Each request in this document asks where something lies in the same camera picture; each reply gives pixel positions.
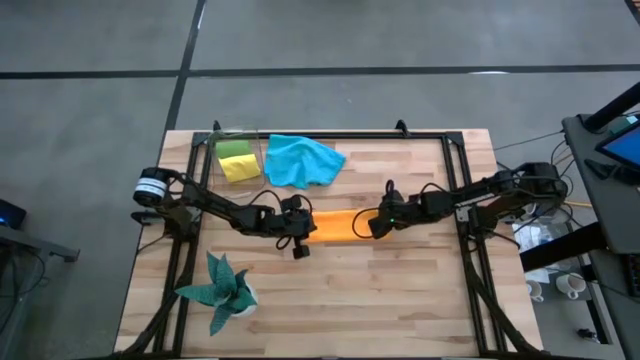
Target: orange cloth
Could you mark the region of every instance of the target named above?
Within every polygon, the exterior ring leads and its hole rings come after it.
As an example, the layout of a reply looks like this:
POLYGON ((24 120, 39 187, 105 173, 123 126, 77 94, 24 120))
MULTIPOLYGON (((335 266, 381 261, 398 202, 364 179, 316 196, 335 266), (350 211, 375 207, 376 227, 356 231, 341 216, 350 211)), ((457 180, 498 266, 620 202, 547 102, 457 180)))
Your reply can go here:
MULTIPOLYGON (((339 211, 314 211, 313 223, 317 229, 309 234, 306 240, 308 244, 324 242, 349 242, 349 241, 371 241, 362 239, 353 233, 351 224, 353 218, 360 210, 339 210, 339 211)), ((356 220, 356 231, 361 236, 371 236, 369 229, 369 219, 378 216, 377 210, 365 211, 356 220)), ((383 239, 388 239, 391 234, 387 234, 383 239)))

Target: monitor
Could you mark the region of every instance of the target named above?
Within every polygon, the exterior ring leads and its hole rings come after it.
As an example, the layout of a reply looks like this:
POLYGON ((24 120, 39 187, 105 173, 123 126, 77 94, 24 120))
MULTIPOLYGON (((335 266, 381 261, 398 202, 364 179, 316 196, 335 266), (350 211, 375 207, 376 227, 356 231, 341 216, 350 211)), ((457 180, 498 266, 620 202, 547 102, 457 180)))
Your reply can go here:
POLYGON ((599 143, 596 151, 640 171, 640 121, 599 143))

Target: black desk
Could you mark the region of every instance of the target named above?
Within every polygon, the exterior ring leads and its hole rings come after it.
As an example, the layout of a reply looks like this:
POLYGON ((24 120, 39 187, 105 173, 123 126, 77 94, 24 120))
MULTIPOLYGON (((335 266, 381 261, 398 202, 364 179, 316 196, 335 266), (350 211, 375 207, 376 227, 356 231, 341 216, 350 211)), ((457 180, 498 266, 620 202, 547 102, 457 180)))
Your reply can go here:
MULTIPOLYGON (((586 159, 615 164, 594 150, 596 144, 610 136, 608 131, 592 134, 577 117, 564 119, 562 126, 598 221, 522 253, 523 267, 530 271, 588 253, 596 279, 626 294, 622 262, 615 254, 640 253, 640 192, 614 179, 600 180, 585 165, 586 159)), ((600 289, 625 356, 640 359, 640 304, 604 287, 600 289)))

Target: white pot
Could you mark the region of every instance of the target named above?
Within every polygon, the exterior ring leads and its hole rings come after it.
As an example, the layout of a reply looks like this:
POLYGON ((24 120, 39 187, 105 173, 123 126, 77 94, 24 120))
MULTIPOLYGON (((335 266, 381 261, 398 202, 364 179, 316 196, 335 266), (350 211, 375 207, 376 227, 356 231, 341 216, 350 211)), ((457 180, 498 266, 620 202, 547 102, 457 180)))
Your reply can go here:
MULTIPOLYGON (((256 294, 256 291, 249 284, 247 284, 247 289, 249 289, 249 293, 251 293, 251 296, 253 297, 253 300, 255 300, 256 304, 257 304, 258 303, 258 294, 256 294)), ((253 314, 256 311, 257 307, 258 307, 258 305, 251 305, 251 306, 247 307, 246 309, 244 309, 244 311, 241 311, 241 312, 236 313, 236 314, 231 314, 231 316, 232 317, 247 317, 247 316, 253 314)))

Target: potted plant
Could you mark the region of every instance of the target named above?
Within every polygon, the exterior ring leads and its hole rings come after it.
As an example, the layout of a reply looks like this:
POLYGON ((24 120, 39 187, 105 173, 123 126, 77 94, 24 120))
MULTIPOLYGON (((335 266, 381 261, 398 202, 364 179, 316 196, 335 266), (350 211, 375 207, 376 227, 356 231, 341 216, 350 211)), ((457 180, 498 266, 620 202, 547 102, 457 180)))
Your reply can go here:
POLYGON ((255 290, 244 280, 247 270, 234 275, 226 254, 217 259, 207 252, 207 267, 212 284, 189 285, 177 289, 176 293, 216 308, 209 327, 209 335, 213 336, 224 327, 230 317, 251 315, 258 305, 258 297, 255 290))

